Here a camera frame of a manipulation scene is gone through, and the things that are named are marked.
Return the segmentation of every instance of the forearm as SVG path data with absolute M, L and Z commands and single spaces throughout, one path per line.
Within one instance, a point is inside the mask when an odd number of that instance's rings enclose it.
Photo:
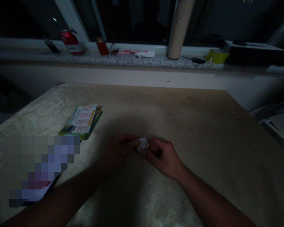
M 187 167 L 181 168 L 176 181 L 185 191 L 205 227 L 255 226 L 248 217 Z
M 2 226 L 65 226 L 110 171 L 106 164 L 96 163 Z

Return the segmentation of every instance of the tape roll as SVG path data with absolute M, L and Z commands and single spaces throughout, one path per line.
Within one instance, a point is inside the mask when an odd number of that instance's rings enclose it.
M 222 64 L 226 61 L 229 55 L 229 52 L 224 53 L 222 50 L 219 49 L 211 49 L 208 52 L 205 60 L 215 64 Z

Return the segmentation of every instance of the white card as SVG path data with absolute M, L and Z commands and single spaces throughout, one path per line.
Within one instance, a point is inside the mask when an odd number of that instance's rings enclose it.
M 145 138 L 138 139 L 140 141 L 140 144 L 137 146 L 137 151 L 140 152 L 143 149 L 146 149 L 149 147 L 149 144 Z

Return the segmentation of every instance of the wooden table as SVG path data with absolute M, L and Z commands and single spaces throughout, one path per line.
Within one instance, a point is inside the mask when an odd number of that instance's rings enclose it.
M 61 84 L 0 125 L 0 183 L 3 136 L 57 135 L 91 103 L 104 114 L 58 184 L 93 163 L 110 136 L 156 136 L 257 226 L 284 226 L 284 150 L 223 90 Z M 0 223 L 22 209 L 2 207 L 7 198 L 0 184 Z M 69 225 L 202 226 L 182 189 L 135 152 Z

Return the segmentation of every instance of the window sill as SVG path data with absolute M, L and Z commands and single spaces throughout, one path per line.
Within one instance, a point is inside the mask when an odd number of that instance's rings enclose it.
M 169 59 L 166 55 L 156 55 L 154 58 L 137 58 L 129 55 L 106 55 L 88 51 L 82 56 L 72 56 L 68 51 L 53 54 L 47 49 L 0 49 L 0 63 L 53 63 L 68 65 L 98 65 L 121 67 L 147 67 L 165 69 L 210 70 L 246 73 L 268 73 L 267 67 L 230 66 L 227 64 L 203 65 L 194 64 L 191 60 L 180 57 Z

